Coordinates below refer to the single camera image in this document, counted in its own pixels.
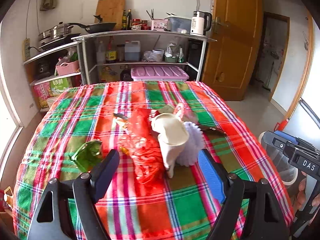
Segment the gold snack wrapper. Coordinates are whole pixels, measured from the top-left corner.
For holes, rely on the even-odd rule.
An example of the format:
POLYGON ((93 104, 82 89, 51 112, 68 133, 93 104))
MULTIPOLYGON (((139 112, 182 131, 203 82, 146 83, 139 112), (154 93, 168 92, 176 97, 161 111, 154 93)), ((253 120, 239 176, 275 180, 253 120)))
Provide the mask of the gold snack wrapper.
POLYGON ((129 121, 129 118, 127 116, 120 113, 113 113, 113 119, 116 121, 116 124, 118 124, 120 128, 127 129, 127 123, 129 121))

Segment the white paper bag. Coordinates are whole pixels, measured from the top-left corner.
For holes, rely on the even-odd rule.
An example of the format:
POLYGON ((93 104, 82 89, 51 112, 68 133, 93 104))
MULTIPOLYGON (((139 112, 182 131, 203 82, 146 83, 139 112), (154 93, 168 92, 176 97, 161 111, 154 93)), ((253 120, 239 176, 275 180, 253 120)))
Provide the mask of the white paper bag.
POLYGON ((184 150, 189 139, 183 122, 173 114, 163 113, 154 117, 151 128, 158 133, 163 164, 169 178, 174 176, 176 159, 184 150))

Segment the brown wrapper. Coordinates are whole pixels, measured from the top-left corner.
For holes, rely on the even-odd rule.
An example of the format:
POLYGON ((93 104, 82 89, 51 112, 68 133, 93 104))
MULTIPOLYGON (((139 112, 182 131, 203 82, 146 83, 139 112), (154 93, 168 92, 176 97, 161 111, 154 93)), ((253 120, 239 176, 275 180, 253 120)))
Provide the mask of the brown wrapper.
POLYGON ((215 134, 219 134, 221 136, 227 135, 226 132, 223 129, 220 129, 220 128, 204 126, 204 125, 201 125, 201 124, 199 124, 198 127, 204 133, 215 133, 215 134))

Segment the red round lid cup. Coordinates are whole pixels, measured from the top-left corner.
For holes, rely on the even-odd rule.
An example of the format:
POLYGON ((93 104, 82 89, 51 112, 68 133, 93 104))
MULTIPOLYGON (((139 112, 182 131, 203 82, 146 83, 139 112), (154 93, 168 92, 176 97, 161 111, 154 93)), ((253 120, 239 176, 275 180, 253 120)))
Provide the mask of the red round lid cup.
POLYGON ((176 117, 180 118, 181 120, 183 119, 185 114, 185 106, 183 103, 178 103, 174 109, 173 115, 176 117))

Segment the translucent oil jug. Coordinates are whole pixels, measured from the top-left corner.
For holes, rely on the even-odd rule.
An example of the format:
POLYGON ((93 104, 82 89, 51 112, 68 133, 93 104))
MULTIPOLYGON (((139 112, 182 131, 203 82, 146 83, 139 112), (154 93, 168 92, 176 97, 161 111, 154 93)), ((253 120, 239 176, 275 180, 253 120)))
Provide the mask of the translucent oil jug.
POLYGON ((140 60, 140 41, 125 41, 125 61, 138 62, 140 60))

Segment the red plastic bag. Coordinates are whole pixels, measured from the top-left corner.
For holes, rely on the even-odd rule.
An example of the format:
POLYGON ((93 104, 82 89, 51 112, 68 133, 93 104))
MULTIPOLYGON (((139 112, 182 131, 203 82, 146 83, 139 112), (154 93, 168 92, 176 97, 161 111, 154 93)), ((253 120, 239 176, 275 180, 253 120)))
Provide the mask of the red plastic bag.
POLYGON ((118 139, 118 147, 134 163, 137 181, 141 184, 157 183, 164 177, 161 149, 152 133, 151 119, 155 109, 137 108, 129 117, 127 129, 118 139))

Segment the wooden door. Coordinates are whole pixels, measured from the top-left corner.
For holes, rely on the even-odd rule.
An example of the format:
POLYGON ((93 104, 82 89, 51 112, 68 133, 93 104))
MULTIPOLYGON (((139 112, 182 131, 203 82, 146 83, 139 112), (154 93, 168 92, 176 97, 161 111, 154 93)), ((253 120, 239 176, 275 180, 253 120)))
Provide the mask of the wooden door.
POLYGON ((202 82, 225 101, 241 101, 253 73, 263 26, 263 0, 214 0, 212 42, 202 82))

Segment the pink lid storage box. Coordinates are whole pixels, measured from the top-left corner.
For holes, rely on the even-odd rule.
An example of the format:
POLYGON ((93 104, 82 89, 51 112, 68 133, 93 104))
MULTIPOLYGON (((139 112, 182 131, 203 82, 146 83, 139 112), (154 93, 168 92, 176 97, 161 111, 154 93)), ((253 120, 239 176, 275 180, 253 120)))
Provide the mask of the pink lid storage box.
POLYGON ((189 75, 178 66, 149 65, 132 67, 131 78, 134 81, 187 81, 189 75))

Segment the black frying pan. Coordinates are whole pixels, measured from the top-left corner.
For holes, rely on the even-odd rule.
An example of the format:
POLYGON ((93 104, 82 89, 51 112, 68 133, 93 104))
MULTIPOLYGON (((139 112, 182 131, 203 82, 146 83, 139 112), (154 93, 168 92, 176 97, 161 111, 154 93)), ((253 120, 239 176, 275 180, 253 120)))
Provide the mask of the black frying pan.
POLYGON ((89 34, 101 33, 112 31, 116 26, 116 22, 103 22, 103 18, 101 15, 94 15, 94 17, 98 20, 98 23, 85 25, 82 23, 69 23, 68 29, 71 29, 73 26, 79 26, 89 34))

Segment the white trash bin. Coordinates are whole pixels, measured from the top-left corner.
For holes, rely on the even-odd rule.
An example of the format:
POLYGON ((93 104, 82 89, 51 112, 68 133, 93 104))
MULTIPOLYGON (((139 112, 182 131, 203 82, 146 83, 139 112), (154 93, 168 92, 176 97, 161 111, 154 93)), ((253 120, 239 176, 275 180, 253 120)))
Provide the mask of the white trash bin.
POLYGON ((262 145, 263 149, 266 151, 269 158, 272 160, 274 166, 276 167, 280 175, 283 184, 286 188, 289 188, 297 180, 298 169, 288 163, 288 158, 285 155, 283 155, 283 153, 280 152, 280 150, 268 145, 264 141, 264 135, 266 133, 267 131, 262 132, 258 137, 258 141, 262 145))

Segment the pink plastic basket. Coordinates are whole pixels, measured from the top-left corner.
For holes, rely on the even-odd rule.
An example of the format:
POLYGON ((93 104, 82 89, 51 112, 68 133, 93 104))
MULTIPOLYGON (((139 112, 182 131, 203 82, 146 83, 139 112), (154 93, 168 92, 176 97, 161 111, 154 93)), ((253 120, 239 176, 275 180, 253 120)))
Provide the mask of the pink plastic basket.
POLYGON ((79 71, 79 61, 64 62, 61 65, 56 65, 56 70, 59 76, 77 73, 79 71))

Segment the green snack bag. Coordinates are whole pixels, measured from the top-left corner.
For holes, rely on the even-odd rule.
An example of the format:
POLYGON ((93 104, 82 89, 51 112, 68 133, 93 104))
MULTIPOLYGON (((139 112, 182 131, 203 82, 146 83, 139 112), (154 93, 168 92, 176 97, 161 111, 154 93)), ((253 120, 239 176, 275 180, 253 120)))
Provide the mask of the green snack bag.
POLYGON ((89 172, 103 160, 102 142, 92 140, 84 143, 70 156, 70 160, 75 163, 81 172, 89 172))

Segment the beige dumpling packet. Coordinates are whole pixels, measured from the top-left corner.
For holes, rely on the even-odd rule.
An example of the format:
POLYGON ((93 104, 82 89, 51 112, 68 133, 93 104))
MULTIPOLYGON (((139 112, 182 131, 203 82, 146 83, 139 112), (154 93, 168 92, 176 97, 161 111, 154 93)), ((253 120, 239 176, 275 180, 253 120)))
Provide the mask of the beige dumpling packet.
POLYGON ((175 110, 175 107, 171 104, 167 104, 164 107, 162 107, 161 109, 158 109, 157 111, 162 114, 162 113, 170 113, 172 114, 175 110))

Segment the green carton box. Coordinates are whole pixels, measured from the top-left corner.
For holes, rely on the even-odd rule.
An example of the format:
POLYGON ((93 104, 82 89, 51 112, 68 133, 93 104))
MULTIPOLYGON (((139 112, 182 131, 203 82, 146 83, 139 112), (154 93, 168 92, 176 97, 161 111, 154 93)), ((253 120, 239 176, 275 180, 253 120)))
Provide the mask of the green carton box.
POLYGON ((70 77, 59 78, 33 86, 36 98, 41 108, 48 108, 48 99, 56 98, 65 90, 72 87, 70 77))

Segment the white metal shelf rack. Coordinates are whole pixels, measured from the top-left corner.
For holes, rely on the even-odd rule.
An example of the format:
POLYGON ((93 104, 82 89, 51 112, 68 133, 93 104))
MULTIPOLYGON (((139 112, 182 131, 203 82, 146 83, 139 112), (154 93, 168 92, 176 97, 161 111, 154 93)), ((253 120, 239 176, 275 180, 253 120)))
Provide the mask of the white metal shelf rack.
POLYGON ((99 82, 196 80, 211 38, 171 31, 69 34, 24 61, 37 107, 47 112, 64 90, 99 82))

